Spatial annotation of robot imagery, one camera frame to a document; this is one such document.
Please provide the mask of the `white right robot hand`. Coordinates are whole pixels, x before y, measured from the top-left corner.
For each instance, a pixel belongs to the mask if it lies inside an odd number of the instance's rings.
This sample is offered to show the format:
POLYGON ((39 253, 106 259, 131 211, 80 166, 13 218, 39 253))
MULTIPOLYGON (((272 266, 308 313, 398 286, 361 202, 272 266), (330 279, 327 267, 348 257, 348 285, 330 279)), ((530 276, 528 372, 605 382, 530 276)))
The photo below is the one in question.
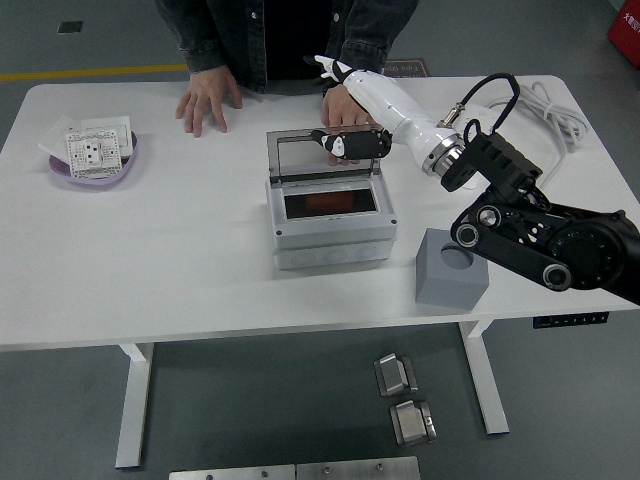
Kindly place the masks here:
POLYGON ((394 142, 409 148, 417 167, 425 173, 443 176, 463 153, 461 136, 433 120, 396 80, 369 70, 356 70, 321 55, 306 57, 305 61, 321 66, 323 79, 344 85, 394 142))

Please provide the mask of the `person's right hand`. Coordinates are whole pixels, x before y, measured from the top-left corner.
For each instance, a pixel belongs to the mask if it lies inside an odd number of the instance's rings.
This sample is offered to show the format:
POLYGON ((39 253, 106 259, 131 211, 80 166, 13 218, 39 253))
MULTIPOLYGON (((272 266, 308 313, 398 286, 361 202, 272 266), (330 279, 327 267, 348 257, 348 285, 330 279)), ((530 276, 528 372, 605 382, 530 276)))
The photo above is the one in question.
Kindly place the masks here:
POLYGON ((187 89, 176 107, 175 118, 183 121, 186 133, 199 138, 204 119, 211 114, 218 130, 226 133, 222 108, 225 100, 229 100, 235 109, 243 107, 241 90, 227 66, 191 73, 187 89))

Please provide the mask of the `person's left hand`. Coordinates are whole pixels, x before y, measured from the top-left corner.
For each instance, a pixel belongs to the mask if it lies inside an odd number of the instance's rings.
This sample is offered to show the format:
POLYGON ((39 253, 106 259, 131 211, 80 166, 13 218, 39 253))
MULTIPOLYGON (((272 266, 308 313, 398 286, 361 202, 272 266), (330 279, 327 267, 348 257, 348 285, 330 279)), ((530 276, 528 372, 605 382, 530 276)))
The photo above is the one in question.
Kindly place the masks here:
POLYGON ((350 96, 344 85, 329 88, 322 101, 321 122, 325 127, 349 127, 372 123, 370 115, 350 96))

